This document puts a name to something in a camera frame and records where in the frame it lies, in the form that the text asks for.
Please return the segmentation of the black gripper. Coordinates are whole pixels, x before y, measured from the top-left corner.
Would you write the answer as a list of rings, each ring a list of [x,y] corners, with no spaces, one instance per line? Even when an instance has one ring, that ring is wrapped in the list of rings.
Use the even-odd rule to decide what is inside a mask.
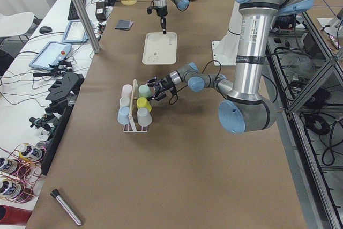
[[[157,7],[156,12],[160,17],[162,32],[163,34],[166,34],[166,15],[168,14],[167,6]]]
[[[174,82],[171,76],[165,76],[162,79],[152,78],[147,81],[147,86],[159,87],[159,90],[151,96],[151,99],[155,101],[160,101],[165,98],[165,91],[167,90],[170,90],[172,94],[174,93]]]

